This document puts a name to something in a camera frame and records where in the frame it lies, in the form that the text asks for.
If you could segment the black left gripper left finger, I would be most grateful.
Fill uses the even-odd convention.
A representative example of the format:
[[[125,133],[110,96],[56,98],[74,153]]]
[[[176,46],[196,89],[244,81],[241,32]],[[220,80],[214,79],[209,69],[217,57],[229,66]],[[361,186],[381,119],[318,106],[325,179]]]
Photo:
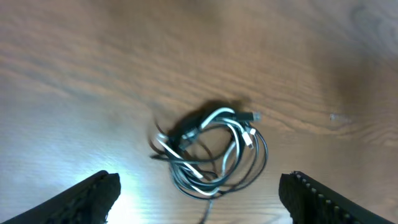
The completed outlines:
[[[3,224],[105,224],[120,194],[119,174],[101,170]]]

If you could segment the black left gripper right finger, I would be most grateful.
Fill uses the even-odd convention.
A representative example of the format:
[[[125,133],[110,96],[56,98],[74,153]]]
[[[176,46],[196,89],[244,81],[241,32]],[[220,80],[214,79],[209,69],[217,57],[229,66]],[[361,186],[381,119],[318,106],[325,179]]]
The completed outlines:
[[[390,224],[300,171],[281,175],[279,198],[294,223]]]

